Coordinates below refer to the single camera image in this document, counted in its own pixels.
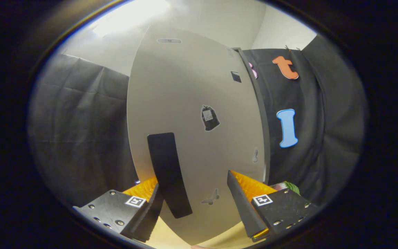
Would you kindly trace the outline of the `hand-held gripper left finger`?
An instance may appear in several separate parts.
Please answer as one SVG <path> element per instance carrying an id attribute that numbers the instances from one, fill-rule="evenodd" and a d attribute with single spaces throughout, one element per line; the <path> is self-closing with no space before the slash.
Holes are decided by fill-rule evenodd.
<path id="1" fill-rule="evenodd" d="M 152 177 L 126 191 L 108 190 L 73 209 L 110 233 L 146 242 L 159 219 L 163 201 L 158 180 Z"/>

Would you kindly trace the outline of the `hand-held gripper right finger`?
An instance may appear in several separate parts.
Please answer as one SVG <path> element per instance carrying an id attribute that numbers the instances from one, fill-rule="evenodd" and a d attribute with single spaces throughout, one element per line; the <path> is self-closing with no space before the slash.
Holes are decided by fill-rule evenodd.
<path id="1" fill-rule="evenodd" d="M 228 171 L 231 192 L 247 236 L 254 242 L 281 236 L 311 216 L 319 207 L 302 197 L 292 184 L 276 190 L 235 171 Z"/>

